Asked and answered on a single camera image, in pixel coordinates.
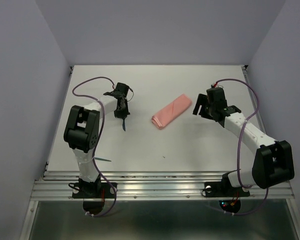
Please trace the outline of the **teal plastic spoon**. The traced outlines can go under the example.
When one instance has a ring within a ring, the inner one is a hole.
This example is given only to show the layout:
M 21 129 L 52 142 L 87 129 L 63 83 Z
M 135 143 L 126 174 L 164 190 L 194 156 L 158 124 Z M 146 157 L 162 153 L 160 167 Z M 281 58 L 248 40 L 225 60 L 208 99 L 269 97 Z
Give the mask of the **teal plastic spoon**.
M 95 160 L 97 160 L 97 161 L 103 161 L 103 162 L 112 162 L 111 160 L 109 160 L 109 159 L 105 159 L 105 158 L 99 158 L 99 157 L 95 157 L 94 159 L 95 159 Z

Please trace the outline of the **teal plastic utensil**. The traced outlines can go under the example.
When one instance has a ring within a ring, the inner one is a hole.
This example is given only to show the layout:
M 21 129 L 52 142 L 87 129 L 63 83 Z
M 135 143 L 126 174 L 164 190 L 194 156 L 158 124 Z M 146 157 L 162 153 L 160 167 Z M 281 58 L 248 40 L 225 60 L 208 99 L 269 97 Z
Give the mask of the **teal plastic utensil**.
M 122 119 L 122 129 L 126 132 L 126 118 Z

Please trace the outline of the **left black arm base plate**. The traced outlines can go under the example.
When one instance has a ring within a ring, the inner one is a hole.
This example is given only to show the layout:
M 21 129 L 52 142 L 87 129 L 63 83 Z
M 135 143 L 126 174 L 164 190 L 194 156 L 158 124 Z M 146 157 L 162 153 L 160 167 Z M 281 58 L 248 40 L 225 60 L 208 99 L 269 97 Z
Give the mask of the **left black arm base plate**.
M 106 182 L 75 182 L 69 183 L 73 199 L 114 199 L 115 191 Z

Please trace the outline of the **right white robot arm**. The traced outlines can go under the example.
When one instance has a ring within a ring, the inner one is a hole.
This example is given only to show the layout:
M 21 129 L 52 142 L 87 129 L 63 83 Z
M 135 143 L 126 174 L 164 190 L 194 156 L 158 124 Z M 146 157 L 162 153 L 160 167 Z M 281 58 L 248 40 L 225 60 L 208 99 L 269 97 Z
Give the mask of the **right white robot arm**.
M 261 189 L 290 181 L 295 177 L 291 145 L 266 135 L 254 126 L 235 105 L 228 105 L 222 88 L 213 87 L 197 97 L 194 115 L 213 120 L 238 138 L 254 154 L 251 170 L 226 173 L 220 182 L 221 192 L 232 195 L 239 187 Z

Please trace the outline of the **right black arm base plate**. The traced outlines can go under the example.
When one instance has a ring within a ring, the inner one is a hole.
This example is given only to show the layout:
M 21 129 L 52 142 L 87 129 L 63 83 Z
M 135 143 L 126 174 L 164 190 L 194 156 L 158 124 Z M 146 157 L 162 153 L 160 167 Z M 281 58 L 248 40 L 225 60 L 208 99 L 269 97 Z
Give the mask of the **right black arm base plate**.
M 204 183 L 201 195 L 206 198 L 249 197 L 250 192 L 243 191 L 241 187 L 232 187 L 228 183 L 223 184 L 221 181 L 208 181 Z

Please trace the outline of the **pink satin napkin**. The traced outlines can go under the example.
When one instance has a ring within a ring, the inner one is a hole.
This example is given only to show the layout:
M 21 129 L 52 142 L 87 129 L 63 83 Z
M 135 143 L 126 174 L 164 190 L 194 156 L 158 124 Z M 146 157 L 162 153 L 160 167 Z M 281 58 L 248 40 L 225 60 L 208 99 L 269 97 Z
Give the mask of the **pink satin napkin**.
M 151 118 L 151 122 L 157 129 L 162 130 L 183 114 L 191 105 L 192 100 L 187 95 L 182 94 L 155 113 Z

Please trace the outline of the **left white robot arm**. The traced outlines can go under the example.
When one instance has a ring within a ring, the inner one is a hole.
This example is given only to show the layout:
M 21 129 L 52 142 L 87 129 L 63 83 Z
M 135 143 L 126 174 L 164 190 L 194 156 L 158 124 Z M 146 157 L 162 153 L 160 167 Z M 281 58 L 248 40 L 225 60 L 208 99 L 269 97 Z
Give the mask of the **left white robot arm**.
M 84 191 L 90 197 L 101 193 L 101 184 L 96 181 L 100 174 L 95 167 L 95 150 L 105 116 L 113 113 L 115 118 L 122 120 L 122 129 L 126 129 L 125 120 L 130 115 L 127 99 L 130 90 L 128 85 L 119 82 L 113 91 L 104 93 L 100 99 L 92 97 L 92 103 L 74 105 L 70 109 L 63 139 L 75 155 L 79 180 L 85 183 Z

